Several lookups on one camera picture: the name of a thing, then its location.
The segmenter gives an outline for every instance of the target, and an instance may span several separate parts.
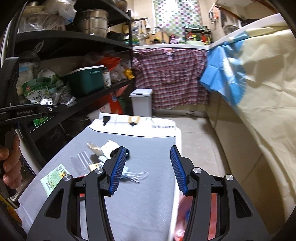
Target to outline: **white bottle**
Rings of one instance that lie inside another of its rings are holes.
[[[103,70],[103,80],[104,80],[104,87],[110,87],[111,86],[111,77],[110,77],[110,71],[107,67]]]

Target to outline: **faucet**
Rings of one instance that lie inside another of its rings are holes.
[[[164,38],[163,38],[163,29],[161,27],[155,27],[152,31],[152,35],[155,35],[155,32],[157,29],[160,29],[161,30],[161,37],[162,37],[162,40],[161,40],[161,44],[165,44],[165,41],[164,41]]]

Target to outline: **checkered fabric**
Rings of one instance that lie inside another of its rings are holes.
[[[158,48],[134,51],[137,89],[153,89],[153,109],[208,104],[209,93],[199,84],[206,51]]]
[[[154,0],[156,26],[183,37],[186,24],[202,25],[198,0]]]

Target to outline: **floor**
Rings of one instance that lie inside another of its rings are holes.
[[[196,167],[210,175],[223,177],[230,170],[215,130],[206,118],[157,115],[175,121],[182,131],[182,156],[190,158]]]

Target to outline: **green plastic bin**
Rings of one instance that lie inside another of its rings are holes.
[[[84,97],[104,88],[103,68],[103,65],[98,65],[76,69],[61,79],[69,82],[73,96]]]

